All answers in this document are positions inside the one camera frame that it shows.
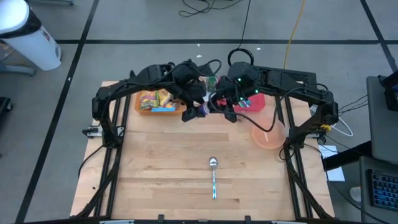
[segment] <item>wooden tabletop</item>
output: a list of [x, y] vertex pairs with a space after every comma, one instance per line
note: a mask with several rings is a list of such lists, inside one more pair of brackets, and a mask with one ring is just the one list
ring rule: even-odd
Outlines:
[[[104, 82], [103, 86], [114, 82]], [[254, 120], [272, 116], [275, 99], [266, 98]], [[169, 220], [294, 220], [286, 164], [279, 150], [260, 148], [251, 137], [247, 120], [230, 123], [222, 114], [211, 114], [187, 123], [180, 116], [140, 115], [131, 98], [124, 137], [112, 218]], [[308, 104], [291, 99], [296, 125], [310, 117]], [[121, 102], [119, 118], [123, 113]], [[307, 144], [318, 147], [316, 140]], [[102, 143], [89, 139], [85, 157]], [[309, 191], [330, 215], [334, 215], [319, 152], [301, 149]], [[105, 150], [90, 159], [81, 171], [71, 215], [90, 201], [99, 186]], [[211, 198], [209, 158], [216, 156], [217, 196]], [[305, 209], [299, 188], [302, 216]], [[104, 194], [104, 205], [108, 191]]]

